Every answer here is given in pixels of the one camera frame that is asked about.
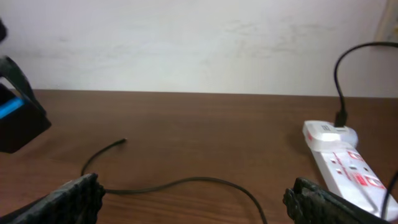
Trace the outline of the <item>blue Galaxy smartphone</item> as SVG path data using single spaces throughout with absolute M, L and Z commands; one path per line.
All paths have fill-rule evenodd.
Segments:
M 0 119 L 5 118 L 7 115 L 16 111 L 23 105 L 24 105 L 24 100 L 19 97 L 15 97 L 13 99 L 8 100 L 0 107 Z

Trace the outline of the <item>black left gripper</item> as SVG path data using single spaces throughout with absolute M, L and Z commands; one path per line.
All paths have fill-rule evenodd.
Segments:
M 22 96 L 1 85 L 1 105 L 19 97 L 24 105 L 1 119 L 1 152 L 14 153 L 51 127 L 47 112 L 36 99 L 33 89 L 17 63 L 8 56 L 1 57 L 1 77 Z

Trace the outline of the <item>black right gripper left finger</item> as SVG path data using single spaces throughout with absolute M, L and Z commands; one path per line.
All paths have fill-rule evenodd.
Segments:
M 97 174 L 85 174 L 1 217 L 1 224 L 95 224 L 105 189 Z

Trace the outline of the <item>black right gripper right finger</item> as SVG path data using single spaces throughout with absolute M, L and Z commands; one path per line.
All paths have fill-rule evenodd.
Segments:
M 312 181 L 298 177 L 283 203 L 295 224 L 388 224 Z

